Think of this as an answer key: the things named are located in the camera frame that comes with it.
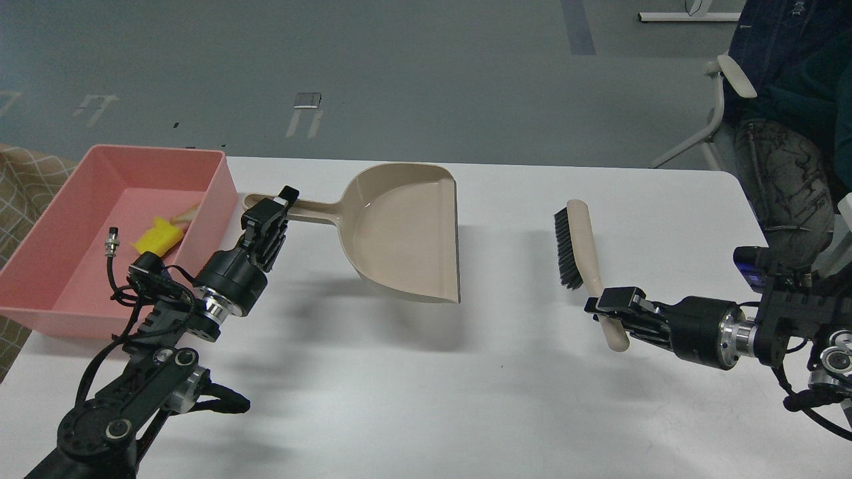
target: yellow sponge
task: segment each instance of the yellow sponge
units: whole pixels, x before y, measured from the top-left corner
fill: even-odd
[[[139,254],[150,251],[159,257],[163,257],[172,246],[180,243],[182,239],[182,229],[159,216],[155,216],[153,227],[149,228],[138,241],[133,243],[133,247]]]

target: dustpan handle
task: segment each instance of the dustpan handle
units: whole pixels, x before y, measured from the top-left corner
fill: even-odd
[[[290,208],[287,218],[298,222],[337,225],[340,221],[340,204],[299,199]]]
[[[261,199],[275,198],[269,194],[249,193],[243,198],[243,211],[256,205]],[[299,199],[287,213],[287,219],[298,222],[316,222],[321,224],[337,225],[340,219],[340,203],[320,203]]]

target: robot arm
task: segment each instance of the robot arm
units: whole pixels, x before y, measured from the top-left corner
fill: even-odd
[[[212,383],[210,370],[199,365],[198,351],[177,343],[186,332],[216,341],[228,315],[245,316],[251,311],[267,285],[265,273],[272,269],[284,243],[287,212],[298,194],[285,187],[275,200],[264,199],[246,211],[237,245],[213,254],[191,281],[195,292],[173,281],[162,260],[151,252],[130,265],[128,282],[136,296],[122,289],[113,296],[118,301],[132,300],[130,321],[87,368],[75,407],[60,422],[56,449],[27,478],[133,478],[168,417],[202,410],[248,411],[246,398]],[[108,257],[111,250],[114,255],[117,234],[111,230],[106,242]],[[146,304],[152,304],[153,311],[130,334]],[[127,366],[87,399],[97,367],[119,345],[130,355]],[[198,402],[202,395],[215,399]]]
[[[761,278],[760,303],[750,304],[757,306],[754,318],[743,312],[745,305],[720,299],[686,297],[672,305],[648,301],[644,291],[633,286],[607,288],[599,298],[589,298],[585,310],[619,320],[632,337],[685,361],[728,370],[742,356],[755,357],[773,369],[787,391],[788,410],[805,411],[852,440],[852,433],[828,427],[810,411],[852,402],[852,297],[838,296],[845,294],[846,286],[836,279],[812,283],[773,265]],[[809,388],[798,393],[783,370],[793,337],[812,343]]]

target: checkered cloth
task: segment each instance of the checkered cloth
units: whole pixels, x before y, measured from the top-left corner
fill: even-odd
[[[0,268],[30,232],[77,163],[0,143]],[[29,330],[0,316],[0,381]]]

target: brush bristles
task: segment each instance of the brush bristles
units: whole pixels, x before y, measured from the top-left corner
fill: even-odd
[[[563,286],[575,290],[583,285],[583,276],[574,262],[571,230],[568,227],[568,209],[562,208],[554,216],[556,224],[556,254],[559,260],[559,279]]]

